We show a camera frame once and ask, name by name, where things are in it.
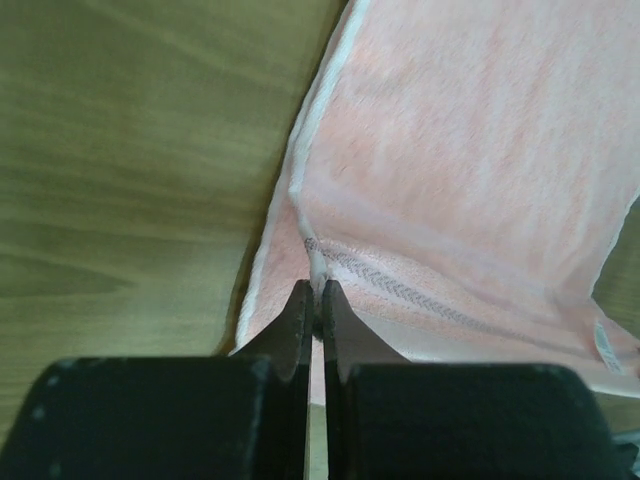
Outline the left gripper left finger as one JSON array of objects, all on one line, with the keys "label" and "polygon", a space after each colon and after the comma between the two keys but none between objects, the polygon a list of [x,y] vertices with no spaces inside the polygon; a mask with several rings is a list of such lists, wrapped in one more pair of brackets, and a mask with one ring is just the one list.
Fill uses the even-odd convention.
[{"label": "left gripper left finger", "polygon": [[230,356],[52,363],[1,451],[5,479],[302,479],[313,294]]}]

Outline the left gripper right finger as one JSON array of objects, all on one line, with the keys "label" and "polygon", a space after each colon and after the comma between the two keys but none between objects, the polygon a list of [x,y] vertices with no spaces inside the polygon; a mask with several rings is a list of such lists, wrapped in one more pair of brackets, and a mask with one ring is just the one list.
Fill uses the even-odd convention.
[{"label": "left gripper right finger", "polygon": [[412,363],[322,295],[329,475],[333,479],[624,479],[589,389],[540,363]]}]

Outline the pink towel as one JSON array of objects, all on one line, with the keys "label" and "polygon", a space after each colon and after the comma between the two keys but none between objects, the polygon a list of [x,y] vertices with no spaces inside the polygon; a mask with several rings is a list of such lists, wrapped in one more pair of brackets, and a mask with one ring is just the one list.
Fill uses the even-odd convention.
[{"label": "pink towel", "polygon": [[548,362],[636,397],[593,301],[639,195],[635,1],[351,1],[291,131],[236,329],[339,282],[413,361]]}]

